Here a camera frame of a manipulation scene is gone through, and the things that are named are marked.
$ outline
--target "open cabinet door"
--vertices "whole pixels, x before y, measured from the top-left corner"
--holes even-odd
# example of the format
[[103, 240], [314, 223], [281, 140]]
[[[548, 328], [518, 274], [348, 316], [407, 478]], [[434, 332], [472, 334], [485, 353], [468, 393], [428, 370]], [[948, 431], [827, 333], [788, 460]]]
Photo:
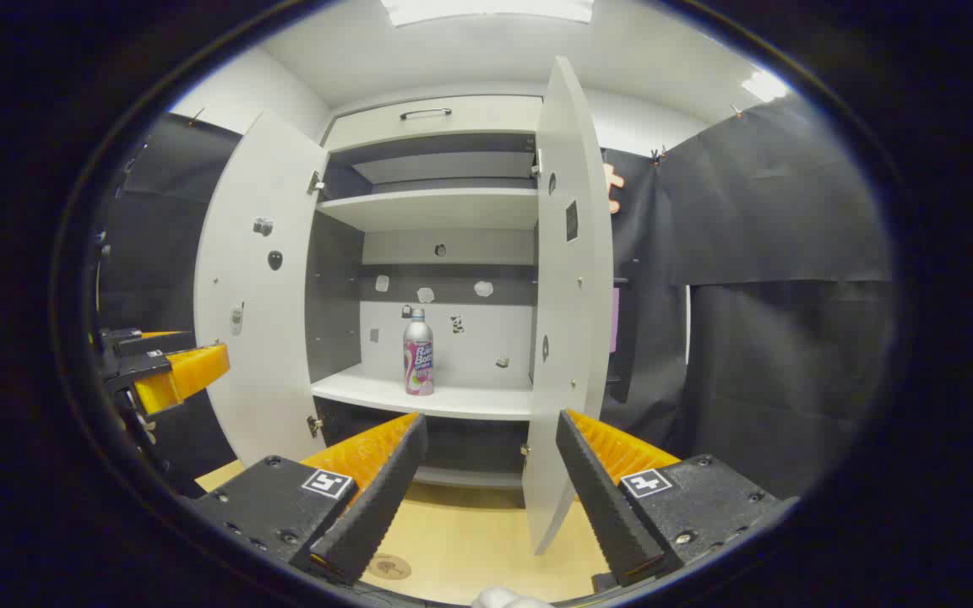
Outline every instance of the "open cabinet door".
[[540, 266], [524, 489], [530, 539], [541, 554], [574, 497], [555, 443], [557, 412], [571, 408], [599, 418], [614, 286], [602, 155], [584, 92], [564, 57], [555, 59], [536, 142]]
[[[306, 358], [306, 255], [318, 193], [310, 176], [328, 153], [262, 112], [220, 174], [205, 215], [193, 274], [198, 344], [227, 344], [231, 370], [209, 385], [231, 449], [250, 466], [270, 454], [304, 459], [324, 448]], [[257, 218], [271, 220], [266, 236]], [[277, 252], [273, 269], [269, 255]], [[242, 308], [233, 327], [232, 311]]]

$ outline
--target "drawer handle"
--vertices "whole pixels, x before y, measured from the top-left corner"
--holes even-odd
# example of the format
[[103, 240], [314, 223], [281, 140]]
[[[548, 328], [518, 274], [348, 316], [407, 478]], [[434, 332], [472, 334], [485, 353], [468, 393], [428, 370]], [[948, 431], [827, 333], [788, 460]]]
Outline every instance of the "drawer handle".
[[414, 109], [414, 111], [406, 111], [405, 114], [400, 115], [400, 120], [408, 120], [408, 116], [413, 114], [421, 114], [424, 111], [443, 111], [445, 116], [453, 114], [451, 108], [429, 108], [429, 109]]

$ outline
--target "wooden floor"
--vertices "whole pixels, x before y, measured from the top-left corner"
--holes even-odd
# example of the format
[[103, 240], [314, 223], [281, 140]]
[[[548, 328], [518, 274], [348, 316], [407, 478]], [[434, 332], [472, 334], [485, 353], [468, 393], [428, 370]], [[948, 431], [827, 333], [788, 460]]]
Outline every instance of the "wooden floor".
[[[205, 491], [238, 475], [238, 461], [198, 478]], [[518, 492], [412, 484], [378, 553], [400, 557], [410, 576], [367, 571], [363, 582], [391, 591], [470, 604], [483, 589], [505, 586], [544, 601], [590, 595], [592, 574], [606, 573], [599, 544], [579, 502], [544, 555], [532, 555]]]

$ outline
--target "bottle label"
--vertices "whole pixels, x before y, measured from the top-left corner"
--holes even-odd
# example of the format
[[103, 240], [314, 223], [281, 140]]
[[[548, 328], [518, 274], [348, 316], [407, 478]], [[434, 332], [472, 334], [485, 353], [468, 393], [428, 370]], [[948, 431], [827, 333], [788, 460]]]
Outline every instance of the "bottle label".
[[433, 393], [432, 342], [405, 342], [405, 390], [409, 395]]

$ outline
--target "ceiling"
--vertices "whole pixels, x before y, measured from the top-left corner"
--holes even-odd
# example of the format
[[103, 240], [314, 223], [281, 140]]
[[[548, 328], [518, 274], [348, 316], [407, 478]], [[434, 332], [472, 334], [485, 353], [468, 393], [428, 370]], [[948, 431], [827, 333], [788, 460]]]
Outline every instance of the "ceiling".
[[597, 0], [590, 24], [517, 15], [436, 19], [400, 28], [379, 0], [332, 3], [265, 49], [335, 108], [414, 86], [543, 84], [564, 55], [586, 88], [629, 95], [707, 123], [759, 103], [746, 59], [639, 0]]

